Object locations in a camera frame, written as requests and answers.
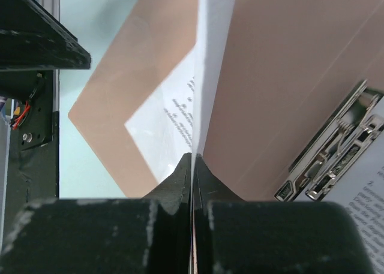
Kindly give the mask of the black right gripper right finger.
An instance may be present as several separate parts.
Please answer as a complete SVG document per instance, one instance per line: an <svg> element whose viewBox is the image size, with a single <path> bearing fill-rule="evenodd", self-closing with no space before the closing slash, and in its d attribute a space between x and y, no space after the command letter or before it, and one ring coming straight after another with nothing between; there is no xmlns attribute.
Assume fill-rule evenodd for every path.
<svg viewBox="0 0 384 274"><path fill-rule="evenodd" d="M357 227L328 202L244 201L198 155L193 171L199 273L373 273Z"/></svg>

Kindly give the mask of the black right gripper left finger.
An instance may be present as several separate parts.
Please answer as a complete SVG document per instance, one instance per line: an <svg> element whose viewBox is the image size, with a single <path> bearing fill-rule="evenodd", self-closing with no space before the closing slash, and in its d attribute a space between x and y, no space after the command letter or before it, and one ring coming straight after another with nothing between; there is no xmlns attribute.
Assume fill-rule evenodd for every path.
<svg viewBox="0 0 384 274"><path fill-rule="evenodd" d="M2 273L188 273L191 154L142 198L35 200L4 241Z"/></svg>

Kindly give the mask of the white paper sheet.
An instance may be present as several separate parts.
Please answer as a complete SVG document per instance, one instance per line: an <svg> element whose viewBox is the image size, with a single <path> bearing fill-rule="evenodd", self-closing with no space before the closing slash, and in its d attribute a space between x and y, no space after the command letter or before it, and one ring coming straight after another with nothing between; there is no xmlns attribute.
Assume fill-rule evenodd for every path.
<svg viewBox="0 0 384 274"><path fill-rule="evenodd" d="M199 0L196 43L125 122L156 183L202 153L235 0Z"/></svg>

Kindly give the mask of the printed text paper sheet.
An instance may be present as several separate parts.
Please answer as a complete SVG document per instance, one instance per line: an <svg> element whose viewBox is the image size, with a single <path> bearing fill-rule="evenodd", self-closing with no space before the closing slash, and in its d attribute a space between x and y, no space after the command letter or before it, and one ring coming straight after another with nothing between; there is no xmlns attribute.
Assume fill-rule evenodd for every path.
<svg viewBox="0 0 384 274"><path fill-rule="evenodd" d="M353 218L376 273L383 273L383 101L298 201L334 202Z"/></svg>

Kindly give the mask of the metal folder clip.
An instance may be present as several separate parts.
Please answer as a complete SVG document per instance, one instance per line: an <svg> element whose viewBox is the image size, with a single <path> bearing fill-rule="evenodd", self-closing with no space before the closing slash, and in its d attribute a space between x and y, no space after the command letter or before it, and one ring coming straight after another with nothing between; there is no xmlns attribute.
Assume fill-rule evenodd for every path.
<svg viewBox="0 0 384 274"><path fill-rule="evenodd" d="M278 201L322 200L383 132L383 92L360 81L289 167Z"/></svg>

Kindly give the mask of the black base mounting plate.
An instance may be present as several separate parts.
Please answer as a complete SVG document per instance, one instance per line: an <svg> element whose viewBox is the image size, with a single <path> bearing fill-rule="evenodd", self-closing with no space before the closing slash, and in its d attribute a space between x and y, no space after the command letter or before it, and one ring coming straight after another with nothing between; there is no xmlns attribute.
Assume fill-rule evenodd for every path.
<svg viewBox="0 0 384 274"><path fill-rule="evenodd" d="M12 100L2 205L6 215L59 195L59 72L90 54L59 20L60 0L1 0L1 96Z"/></svg>

